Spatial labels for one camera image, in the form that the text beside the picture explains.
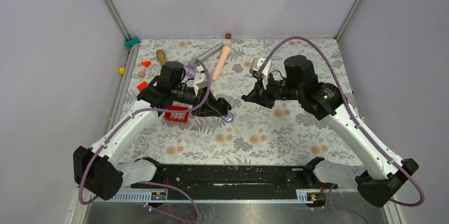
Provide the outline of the brown toy microphone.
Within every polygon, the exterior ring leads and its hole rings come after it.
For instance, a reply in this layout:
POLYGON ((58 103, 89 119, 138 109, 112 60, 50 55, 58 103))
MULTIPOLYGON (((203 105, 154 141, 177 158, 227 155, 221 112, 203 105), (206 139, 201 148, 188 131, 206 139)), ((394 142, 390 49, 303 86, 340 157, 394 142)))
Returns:
POLYGON ((156 51, 156 57, 159 60, 161 66, 163 66, 167 63, 166 53, 163 50, 158 49, 156 51))

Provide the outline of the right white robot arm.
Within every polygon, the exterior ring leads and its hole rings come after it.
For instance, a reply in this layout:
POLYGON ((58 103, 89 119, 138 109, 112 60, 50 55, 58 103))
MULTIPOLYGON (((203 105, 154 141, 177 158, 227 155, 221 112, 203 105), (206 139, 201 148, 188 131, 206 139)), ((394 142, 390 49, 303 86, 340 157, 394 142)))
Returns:
POLYGON ((309 161, 304 169, 308 187, 325 183, 356 190, 371 205, 383 207, 417 169, 412 159, 403 159, 354 114, 337 86, 318 80, 312 61, 296 55, 284 61, 286 76, 275 80, 268 67, 257 78, 254 88, 241 98, 269 109, 275 101, 298 101, 305 112, 335 132, 362 162, 361 166, 333 163, 322 157, 309 161))

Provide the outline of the floral patterned mat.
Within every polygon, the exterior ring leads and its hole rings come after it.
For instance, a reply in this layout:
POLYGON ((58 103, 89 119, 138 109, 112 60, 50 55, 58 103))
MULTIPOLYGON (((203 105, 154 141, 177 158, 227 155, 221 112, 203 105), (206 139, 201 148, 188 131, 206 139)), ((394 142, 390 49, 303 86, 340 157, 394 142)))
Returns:
MULTIPOLYGON (((297 101, 276 101, 272 109, 244 102, 242 95, 254 87, 249 73, 254 58, 266 58, 279 39, 147 39, 142 40, 124 100, 121 118, 130 110, 139 93, 137 85, 159 75, 161 65, 156 51, 163 50, 167 60, 187 63, 218 43, 230 43, 232 52, 211 93, 223 97, 232 107, 235 118, 224 123, 220 118, 199 118, 189 115, 186 123, 160 121, 146 127, 124 153, 122 163, 151 157, 167 164, 228 164, 228 165, 303 165, 315 157, 345 165, 362 165, 335 132, 304 112, 297 101), (151 61, 146 68, 141 62, 151 61), (145 78, 138 72, 144 71, 145 78)), ((333 39, 315 39, 330 61, 344 93, 356 109, 339 46, 333 39)), ((272 75, 285 76, 284 60, 304 55, 311 60, 319 81, 335 84, 332 75, 316 50, 301 40, 284 44, 271 58, 272 75)))

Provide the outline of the pink toy microphone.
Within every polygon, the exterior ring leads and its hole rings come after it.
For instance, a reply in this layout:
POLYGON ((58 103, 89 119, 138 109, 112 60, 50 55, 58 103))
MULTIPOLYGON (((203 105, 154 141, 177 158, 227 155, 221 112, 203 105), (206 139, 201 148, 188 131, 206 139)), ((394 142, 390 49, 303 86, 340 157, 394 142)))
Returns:
POLYGON ((215 70, 214 70, 214 72, 212 74, 212 80, 214 82, 218 79, 218 77, 219 77, 219 75, 220 75, 220 73, 221 73, 221 71, 222 71, 222 69, 223 69, 223 67, 225 65, 225 62, 226 62, 226 60, 227 60, 227 58, 228 58, 228 56, 230 55, 231 52, 232 52, 232 47, 231 47, 230 43, 229 44, 225 44, 222 47, 221 55, 220 55, 219 60, 218 60, 218 62, 216 64, 216 66, 215 66, 215 70))

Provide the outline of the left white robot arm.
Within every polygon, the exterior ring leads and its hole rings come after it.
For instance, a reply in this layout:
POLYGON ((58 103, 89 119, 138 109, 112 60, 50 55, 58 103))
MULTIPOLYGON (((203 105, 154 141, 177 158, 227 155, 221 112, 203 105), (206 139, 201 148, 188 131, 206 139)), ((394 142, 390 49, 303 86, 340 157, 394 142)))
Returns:
POLYGON ((176 113, 170 109, 174 102, 191 105, 179 113, 197 117, 218 117, 224 123, 232 122, 231 105, 211 93, 212 78, 204 68, 196 74, 192 86, 183 83, 186 75, 180 62, 168 61, 144 89, 128 113, 100 140, 90 147, 78 147, 73 154, 74 180, 79 185, 79 200, 84 190, 89 190, 102 200, 114 197, 122 187, 146 182, 159 187, 164 182, 163 171, 148 159, 122 163, 124 153, 148 126, 161 120, 164 113, 176 113))

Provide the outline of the silver grey microphone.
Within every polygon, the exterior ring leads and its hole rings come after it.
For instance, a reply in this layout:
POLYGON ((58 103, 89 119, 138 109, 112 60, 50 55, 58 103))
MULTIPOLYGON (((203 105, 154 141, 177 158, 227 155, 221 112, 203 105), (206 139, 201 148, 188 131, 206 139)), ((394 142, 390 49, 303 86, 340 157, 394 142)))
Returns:
POLYGON ((212 55, 214 55, 215 53, 217 53, 218 51, 220 51, 223 47, 224 47, 224 43, 219 43, 216 44, 215 46, 213 46, 212 48, 208 49, 207 51, 205 51, 204 53, 202 53, 201 55, 192 58, 188 63, 187 66, 195 69, 197 67, 196 64, 196 60, 200 60, 202 62, 204 62, 205 60, 207 60, 208 58, 210 58, 212 55))

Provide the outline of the lilac oval earbud case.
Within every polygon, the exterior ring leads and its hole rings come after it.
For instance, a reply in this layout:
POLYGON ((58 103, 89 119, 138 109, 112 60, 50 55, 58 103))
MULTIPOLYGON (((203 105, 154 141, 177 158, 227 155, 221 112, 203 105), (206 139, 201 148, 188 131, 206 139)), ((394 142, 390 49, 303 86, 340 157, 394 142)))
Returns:
POLYGON ((231 111, 228 111, 227 114, 223 115, 221 118, 223 122, 230 123, 234 120, 234 115, 231 111))

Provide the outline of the purple glitter microphone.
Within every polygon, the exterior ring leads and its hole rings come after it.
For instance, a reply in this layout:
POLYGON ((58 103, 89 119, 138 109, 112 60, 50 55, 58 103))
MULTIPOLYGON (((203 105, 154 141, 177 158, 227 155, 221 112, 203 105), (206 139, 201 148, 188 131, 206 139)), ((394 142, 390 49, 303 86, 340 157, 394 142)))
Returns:
POLYGON ((195 78, 196 73, 197 73, 196 69, 193 69, 193 68, 189 67, 187 64, 181 63, 179 61, 177 61, 177 62, 183 65, 186 76, 188 76, 189 78, 195 78))

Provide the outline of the red lego brick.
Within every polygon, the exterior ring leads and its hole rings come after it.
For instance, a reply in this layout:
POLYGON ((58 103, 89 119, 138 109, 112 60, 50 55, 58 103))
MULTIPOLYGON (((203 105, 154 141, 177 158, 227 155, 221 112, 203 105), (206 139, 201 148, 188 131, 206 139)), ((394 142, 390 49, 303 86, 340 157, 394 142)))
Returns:
POLYGON ((189 112, 173 113, 173 111, 185 111, 185 110, 189 109, 188 107, 172 105, 172 106, 168 107, 167 109, 170 110, 170 112, 165 112, 165 114, 164 114, 165 120, 172 121, 172 122, 179 122, 179 123, 187 122, 189 112))

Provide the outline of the red triangle block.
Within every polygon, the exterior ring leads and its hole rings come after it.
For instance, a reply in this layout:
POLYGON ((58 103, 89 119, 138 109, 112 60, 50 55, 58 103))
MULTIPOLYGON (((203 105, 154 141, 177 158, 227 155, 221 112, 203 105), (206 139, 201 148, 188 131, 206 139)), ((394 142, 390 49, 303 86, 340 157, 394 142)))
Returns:
POLYGON ((141 62, 141 64, 144 66, 144 67, 146 67, 146 68, 148 68, 150 65, 151 65, 151 61, 142 61, 141 62))

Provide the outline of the teal corner clip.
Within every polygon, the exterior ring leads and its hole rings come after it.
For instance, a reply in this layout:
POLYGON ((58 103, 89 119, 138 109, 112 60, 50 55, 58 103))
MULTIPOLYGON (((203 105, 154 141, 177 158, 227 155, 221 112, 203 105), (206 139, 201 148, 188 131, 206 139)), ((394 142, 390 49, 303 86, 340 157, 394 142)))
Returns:
POLYGON ((137 43, 140 43, 140 40, 139 40, 139 38, 137 36, 134 36, 132 39, 127 40, 127 41, 124 42, 124 44, 125 44, 125 46, 127 48, 131 48, 131 47, 133 47, 137 43))

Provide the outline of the black earbud charging case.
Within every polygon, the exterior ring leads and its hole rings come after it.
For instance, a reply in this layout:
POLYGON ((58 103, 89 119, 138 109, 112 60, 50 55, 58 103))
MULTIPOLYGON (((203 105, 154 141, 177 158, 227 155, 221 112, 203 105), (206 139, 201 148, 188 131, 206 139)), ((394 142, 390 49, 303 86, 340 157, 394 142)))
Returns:
POLYGON ((220 112, 221 115, 226 115, 228 111, 230 111, 232 109, 231 105, 228 103, 228 101, 226 101, 225 99, 223 100, 224 102, 224 109, 223 110, 218 110, 220 112))

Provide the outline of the red wedge block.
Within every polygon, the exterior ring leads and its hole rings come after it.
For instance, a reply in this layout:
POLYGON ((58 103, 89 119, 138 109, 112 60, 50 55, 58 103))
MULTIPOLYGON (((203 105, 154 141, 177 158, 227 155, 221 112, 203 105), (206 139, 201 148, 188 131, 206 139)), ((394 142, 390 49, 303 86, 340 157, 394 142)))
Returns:
POLYGON ((138 91, 142 91, 147 86, 148 86, 148 83, 144 81, 144 82, 140 83, 139 85, 137 85, 137 89, 138 89, 138 91))

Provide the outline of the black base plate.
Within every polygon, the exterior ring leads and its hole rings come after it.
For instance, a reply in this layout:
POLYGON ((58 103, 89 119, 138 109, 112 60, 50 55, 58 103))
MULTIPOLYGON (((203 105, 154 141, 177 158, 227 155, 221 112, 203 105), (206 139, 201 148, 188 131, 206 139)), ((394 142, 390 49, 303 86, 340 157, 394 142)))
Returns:
POLYGON ((168 199, 181 200, 187 193, 194 200, 211 201, 301 201, 299 192, 322 195, 331 183, 319 181, 305 166, 257 165, 183 165, 162 164, 152 158, 156 166, 151 184, 134 183, 133 189, 153 189, 155 183, 168 184, 168 199))

